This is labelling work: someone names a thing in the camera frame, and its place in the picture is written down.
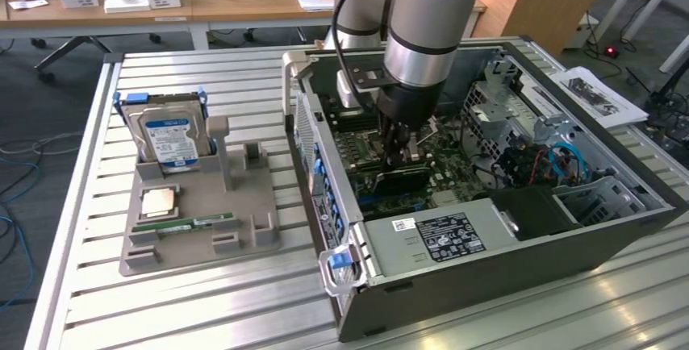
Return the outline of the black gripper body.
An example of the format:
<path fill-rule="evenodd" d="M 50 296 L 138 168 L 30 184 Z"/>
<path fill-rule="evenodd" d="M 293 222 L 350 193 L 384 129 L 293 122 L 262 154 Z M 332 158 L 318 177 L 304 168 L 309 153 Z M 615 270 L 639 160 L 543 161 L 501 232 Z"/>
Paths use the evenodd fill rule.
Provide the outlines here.
<path fill-rule="evenodd" d="M 381 125 L 404 125 L 409 129 L 421 129 L 436 111 L 441 93 L 443 84 L 429 87 L 405 84 L 384 86 L 376 102 Z"/>

